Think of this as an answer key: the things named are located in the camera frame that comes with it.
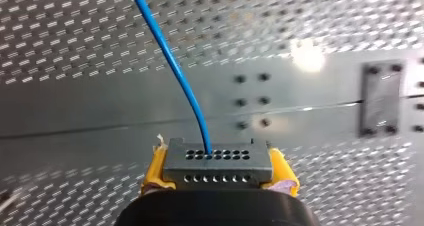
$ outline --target bolt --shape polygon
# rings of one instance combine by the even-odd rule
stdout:
[[[386,126],[385,130],[386,130],[386,133],[388,133],[388,134],[396,134],[397,133],[397,128],[396,128],[396,126],[393,126],[393,125]]]
[[[394,64],[394,65],[392,65],[392,71],[394,71],[394,72],[400,72],[400,71],[402,71],[402,65],[400,65],[400,64]]]
[[[246,76],[237,75],[236,77],[234,77],[234,80],[236,81],[236,83],[244,83],[246,82]]]
[[[265,105],[265,104],[269,104],[270,102],[271,102],[271,99],[268,98],[268,97],[260,97],[259,98],[259,103],[260,104]]]
[[[237,99],[235,103],[237,106],[243,107],[243,106],[246,106],[247,101],[246,99],[240,98],[240,99]]]
[[[237,123],[237,128],[239,128],[239,129],[246,129],[248,126],[249,125],[244,121],[240,121],[240,122]]]
[[[364,136],[372,136],[375,135],[377,132],[374,129],[366,128],[362,130],[362,135]]]
[[[418,110],[424,110],[424,104],[416,104],[415,108]]]
[[[414,129],[414,131],[415,131],[415,132],[419,132],[419,133],[424,132],[424,127],[423,127],[423,126],[421,126],[421,125],[415,125],[415,126],[413,127],[413,129]]]
[[[269,119],[262,119],[261,124],[263,127],[268,127],[269,125],[271,125],[271,121]]]
[[[380,68],[378,68],[378,67],[369,67],[367,69],[367,71],[370,74],[378,74],[380,72]]]
[[[269,74],[267,74],[267,73],[261,73],[261,74],[259,74],[259,76],[258,76],[258,79],[260,80],[260,81],[267,81],[267,80],[269,80],[271,78],[271,75],[269,75]]]

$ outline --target stainless steel surface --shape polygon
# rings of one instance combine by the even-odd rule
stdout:
[[[169,142],[163,165],[165,181],[179,189],[259,188],[271,182],[272,164],[264,140],[238,144],[213,144],[205,154],[202,144],[188,144],[182,138]]]
[[[364,65],[360,136],[397,133],[402,70],[403,64],[400,61],[370,62]]]
[[[214,143],[280,147],[324,225],[422,224],[423,0],[148,1]],[[0,0],[0,58],[0,190],[35,184],[4,225],[111,225],[158,133],[201,140],[131,0]],[[358,139],[362,65],[385,60],[399,134]]]

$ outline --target yellow plastic housing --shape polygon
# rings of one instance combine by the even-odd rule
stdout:
[[[144,178],[144,182],[141,185],[141,191],[144,193],[144,186],[147,184],[156,184],[163,188],[172,188],[176,189],[175,183],[173,182],[165,182],[162,180],[162,169],[163,164],[165,162],[166,151],[168,150],[168,146],[162,144],[158,148],[156,148],[153,153],[153,160],[147,170],[146,177]]]
[[[291,187],[290,194],[291,196],[296,197],[297,192],[299,191],[300,182],[284,158],[284,154],[277,148],[271,148],[269,150],[269,154],[273,169],[272,181],[270,183],[262,184],[261,188],[267,189],[282,180],[292,180],[296,183],[296,186]]]

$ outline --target perforated metal panel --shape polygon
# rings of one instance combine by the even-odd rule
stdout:
[[[421,225],[423,0],[148,1],[214,142],[281,148],[323,225]],[[4,225],[111,225],[158,133],[201,140],[132,0],[0,0],[0,58],[0,191],[30,186]],[[400,132],[358,139],[384,60],[405,62]]]
[[[185,68],[280,56],[420,47],[422,0],[149,0]],[[132,0],[0,0],[1,81],[165,66]]]

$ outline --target metal plate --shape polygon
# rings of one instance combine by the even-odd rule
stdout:
[[[399,61],[364,65],[360,136],[397,133],[402,70],[403,64]]]

